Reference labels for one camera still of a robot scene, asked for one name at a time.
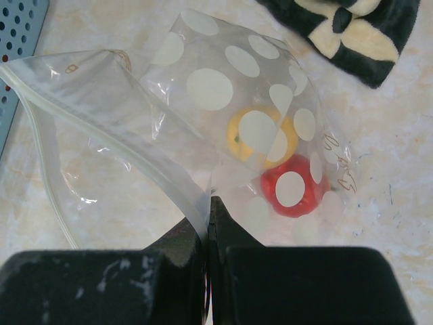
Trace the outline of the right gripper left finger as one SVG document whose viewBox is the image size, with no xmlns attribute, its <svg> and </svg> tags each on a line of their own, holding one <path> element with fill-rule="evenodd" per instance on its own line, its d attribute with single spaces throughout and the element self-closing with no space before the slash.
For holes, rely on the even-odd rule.
<svg viewBox="0 0 433 325">
<path fill-rule="evenodd" d="M 187 220 L 138 251 L 24 251 L 1 267 L 2 324 L 203 324 L 206 256 Z"/>
</svg>

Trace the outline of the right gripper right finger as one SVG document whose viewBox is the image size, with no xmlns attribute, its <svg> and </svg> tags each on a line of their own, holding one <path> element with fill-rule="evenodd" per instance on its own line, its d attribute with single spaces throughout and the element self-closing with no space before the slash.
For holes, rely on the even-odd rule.
<svg viewBox="0 0 433 325">
<path fill-rule="evenodd" d="M 267 247 L 214 196 L 209 224 L 215 324 L 413 324 L 392 268 L 355 246 Z"/>
</svg>

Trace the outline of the yellow toy pepper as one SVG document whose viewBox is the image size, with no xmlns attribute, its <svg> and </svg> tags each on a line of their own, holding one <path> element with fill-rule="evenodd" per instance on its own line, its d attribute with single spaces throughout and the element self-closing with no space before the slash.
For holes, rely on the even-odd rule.
<svg viewBox="0 0 433 325">
<path fill-rule="evenodd" d="M 298 135 L 289 116 L 273 106 L 242 108 L 227 123 L 227 145 L 243 163 L 263 163 L 271 169 L 287 161 L 298 147 Z"/>
</svg>

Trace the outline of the clear polka dot zip bag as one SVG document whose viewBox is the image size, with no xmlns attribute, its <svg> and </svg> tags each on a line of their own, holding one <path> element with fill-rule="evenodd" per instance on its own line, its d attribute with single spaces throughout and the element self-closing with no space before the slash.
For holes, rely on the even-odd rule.
<svg viewBox="0 0 433 325">
<path fill-rule="evenodd" d="M 286 45 L 192 9 L 149 64 L 129 51 L 75 51 L 9 61 L 1 79 L 31 121 L 72 248 L 144 248 L 182 220 L 206 242 L 214 196 L 262 244 L 326 245 L 356 190 L 347 144 Z M 292 119 L 293 155 L 310 161 L 316 183 L 329 180 L 307 215 L 277 214 L 260 186 L 268 169 L 227 145 L 229 119 L 259 105 Z"/>
</svg>

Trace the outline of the light blue plastic basket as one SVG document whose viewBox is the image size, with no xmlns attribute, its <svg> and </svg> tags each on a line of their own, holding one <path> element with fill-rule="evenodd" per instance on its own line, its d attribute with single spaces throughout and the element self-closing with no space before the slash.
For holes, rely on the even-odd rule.
<svg viewBox="0 0 433 325">
<path fill-rule="evenodd" d="M 49 9 L 49 0 L 1 0 L 1 63 L 33 56 Z M 16 115 L 18 96 L 1 81 L 1 155 Z"/>
</svg>

